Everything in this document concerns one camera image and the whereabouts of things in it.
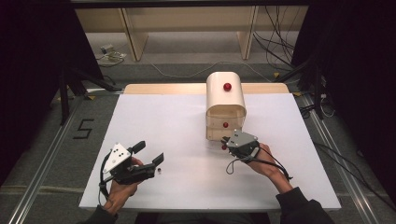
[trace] white table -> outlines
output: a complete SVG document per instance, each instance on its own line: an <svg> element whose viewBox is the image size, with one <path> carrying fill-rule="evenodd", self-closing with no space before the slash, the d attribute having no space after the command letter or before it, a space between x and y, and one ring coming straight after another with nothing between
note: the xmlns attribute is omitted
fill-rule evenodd
<svg viewBox="0 0 396 224"><path fill-rule="evenodd" d="M293 176L306 198L324 209L340 203L289 93L245 94L243 130L259 137ZM131 147L146 141L135 156L150 163L164 153L161 173L139 185L124 208L150 212L263 212L279 209L276 188L234 157L220 143L205 139L204 94L124 94L115 108L105 140L81 199L81 208L98 204L99 169L104 156L120 142Z"/></svg>

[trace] red button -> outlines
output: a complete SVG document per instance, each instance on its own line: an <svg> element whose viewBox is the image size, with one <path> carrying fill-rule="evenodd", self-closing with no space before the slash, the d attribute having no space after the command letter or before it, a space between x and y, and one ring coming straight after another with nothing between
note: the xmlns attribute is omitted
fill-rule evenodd
<svg viewBox="0 0 396 224"><path fill-rule="evenodd" d="M225 91L230 91L230 90L231 90L231 87L232 87L231 84L227 82L227 83L224 84L223 89L224 89Z"/></svg>

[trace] hand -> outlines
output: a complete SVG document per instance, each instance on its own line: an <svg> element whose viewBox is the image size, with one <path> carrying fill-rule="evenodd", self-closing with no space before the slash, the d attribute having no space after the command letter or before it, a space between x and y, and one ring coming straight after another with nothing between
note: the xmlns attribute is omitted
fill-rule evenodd
<svg viewBox="0 0 396 224"><path fill-rule="evenodd" d="M271 149L267 145L260 143L260 148L261 150L257 154L256 159L261 161L269 161L271 163L276 163L274 158L272 158L271 156L272 155ZM257 173L261 175L265 175L268 178L271 178L271 176L278 175L279 173L281 173L279 169L276 168L275 166L264 164L258 161L251 161L247 165L250 166Z"/></svg>
<svg viewBox="0 0 396 224"><path fill-rule="evenodd" d="M143 162L137 158L132 157L133 165L143 165ZM139 183L133 183L131 185L120 185L116 181L111 182L110 194L107 198L107 202L103 206L105 210L112 216L115 216L117 212L125 205L125 202L129 197L133 196L137 191L137 185Z"/></svg>
<svg viewBox="0 0 396 224"><path fill-rule="evenodd" d="M260 148L261 150L257 154L256 159L276 163L272 157L271 149L267 145L260 143ZM286 177L275 166L258 161L251 161L247 165L257 173L267 176L273 182L279 193L285 193L293 189L293 186L289 183Z"/></svg>

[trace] gray carpet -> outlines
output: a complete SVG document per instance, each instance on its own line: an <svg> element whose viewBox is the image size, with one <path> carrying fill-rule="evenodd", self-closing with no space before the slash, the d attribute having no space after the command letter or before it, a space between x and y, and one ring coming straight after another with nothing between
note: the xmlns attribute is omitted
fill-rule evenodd
<svg viewBox="0 0 396 224"><path fill-rule="evenodd" d="M186 74L195 74L202 71L211 65L159 64L157 66L163 73L186 76ZM250 66L267 79L274 80L273 73L275 69L268 64L250 64ZM234 71L241 77L242 82L266 82L264 77L259 76L244 64L217 64L202 74L183 78L165 77L150 64L118 65L102 68L102 71L105 76L111 77L116 82L116 86L122 88L129 83L205 82L206 77L215 71ZM96 88L95 85L89 82L84 83L88 88ZM288 87L291 91L297 91L296 82L289 84ZM22 155L0 190L0 210L2 214L0 223L7 223L9 215L19 201L24 189L32 180L35 170L60 128L61 106L57 97L54 97L51 110L49 110L40 132L36 135L35 141L32 142L30 150ZM91 174L97 153L102 145L106 128L111 120L117 100L118 95L105 95L96 96L93 100L84 100L82 102L64 139L64 143L26 217L25 223L76 223L90 215L90 211L79 209L78 203ZM296 102L297 105L303 106L301 98L296 98ZM78 131L78 126L83 119L93 119L93 121L85 122L83 126L84 128L92 129L92 131L87 139L75 139L75 137L85 135L85 132ZM320 137L312 120L305 119L304 121L312 139L319 141ZM343 121L334 116L325 118L325 122L332 133L334 141L342 149L343 155L355 162L371 186L386 197L385 191L381 188L364 158L357 156L355 145ZM321 151L318 154L343 206L339 211L330 212L331 217L336 223L362 223L361 215L349 197L343 180L335 169L334 162ZM369 190L365 189L364 192L374 207L380 223L394 223L396 214L380 202ZM121 212L120 220L117 223L134 223L135 216L135 213ZM273 223L279 223L278 212L270 213L270 218Z"/></svg>

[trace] sleeve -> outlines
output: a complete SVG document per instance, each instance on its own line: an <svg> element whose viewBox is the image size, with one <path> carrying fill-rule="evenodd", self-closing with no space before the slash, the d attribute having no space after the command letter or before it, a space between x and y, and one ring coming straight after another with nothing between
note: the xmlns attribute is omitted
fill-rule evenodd
<svg viewBox="0 0 396 224"><path fill-rule="evenodd" d="M78 224L114 224L117 218L118 215L113 217L100 205L98 205L90 218L88 218L86 221L79 222Z"/></svg>
<svg viewBox="0 0 396 224"><path fill-rule="evenodd" d="M299 188L292 189L289 192L276 195L279 201L282 215L281 224L333 224L330 216L323 210L320 203L311 200L308 201Z"/></svg>

